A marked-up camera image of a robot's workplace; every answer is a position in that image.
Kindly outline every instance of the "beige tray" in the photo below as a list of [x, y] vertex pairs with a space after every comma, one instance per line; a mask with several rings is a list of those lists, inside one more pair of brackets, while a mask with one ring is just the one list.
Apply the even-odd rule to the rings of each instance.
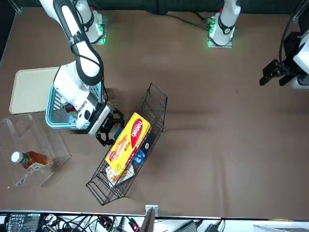
[[58, 67], [19, 70], [11, 96], [11, 114], [45, 111]]

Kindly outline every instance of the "white bottle cap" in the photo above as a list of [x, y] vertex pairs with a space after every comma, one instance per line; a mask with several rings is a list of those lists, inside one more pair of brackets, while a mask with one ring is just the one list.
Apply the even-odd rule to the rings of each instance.
[[23, 155], [23, 153], [20, 152], [20, 151], [14, 152], [14, 153], [12, 154], [12, 156], [11, 156], [11, 160], [12, 160], [12, 162], [14, 162], [14, 163], [19, 163], [19, 162], [21, 162], [21, 161], [23, 160], [23, 158], [24, 158], [24, 155]]
[[61, 103], [61, 105], [67, 105], [68, 104], [68, 102], [63, 97], [60, 98], [60, 103]]

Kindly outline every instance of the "sauce bottle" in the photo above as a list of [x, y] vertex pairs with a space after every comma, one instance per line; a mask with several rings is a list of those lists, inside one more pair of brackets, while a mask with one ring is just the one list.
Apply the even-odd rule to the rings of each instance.
[[29, 151], [26, 153], [16, 151], [12, 154], [11, 160], [14, 163], [20, 163], [25, 169], [29, 171], [44, 167], [50, 163], [50, 160], [46, 155], [42, 155], [34, 151]]
[[76, 109], [74, 108], [74, 106], [69, 104], [63, 97], [61, 97], [60, 103], [61, 103], [61, 105], [64, 106], [64, 108], [66, 109], [67, 113], [69, 113], [69, 112], [76, 112]]

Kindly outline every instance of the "wire basket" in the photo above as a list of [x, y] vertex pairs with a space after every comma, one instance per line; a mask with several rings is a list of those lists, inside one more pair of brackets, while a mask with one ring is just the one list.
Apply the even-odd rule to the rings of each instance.
[[[101, 83], [90, 86], [90, 91], [96, 95], [98, 101], [102, 101], [102, 96], [100, 95]], [[64, 106], [60, 103], [61, 95], [55, 90], [54, 85], [52, 85], [48, 105], [45, 113], [45, 121], [47, 125], [54, 129], [69, 129], [71, 131], [78, 130], [76, 127], [76, 119], [70, 117], [70, 115], [64, 109]], [[85, 130], [89, 126], [87, 122], [80, 130]]]
[[[126, 196], [135, 177], [138, 175], [164, 129], [167, 101], [167, 96], [151, 83], [134, 110], [134, 112], [138, 113], [151, 124], [151, 130], [142, 141], [139, 149], [120, 176], [115, 175], [104, 157], [91, 180], [86, 184], [86, 187], [101, 205]], [[144, 160], [138, 163], [137, 158], [141, 154], [141, 150], [146, 146], [148, 147], [144, 153]]]

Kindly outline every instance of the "black wire basket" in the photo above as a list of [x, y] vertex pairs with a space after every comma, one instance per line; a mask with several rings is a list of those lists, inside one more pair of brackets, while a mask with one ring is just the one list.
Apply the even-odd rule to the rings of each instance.
[[[145, 136], [121, 176], [114, 174], [104, 157], [91, 180], [86, 184], [86, 187], [101, 205], [126, 196], [135, 177], [160, 137], [161, 132], [163, 132], [167, 101], [167, 96], [157, 86], [151, 83], [134, 109], [134, 112], [138, 113], [151, 124], [151, 130]], [[141, 163], [138, 163], [140, 149], [143, 150], [145, 157]]]

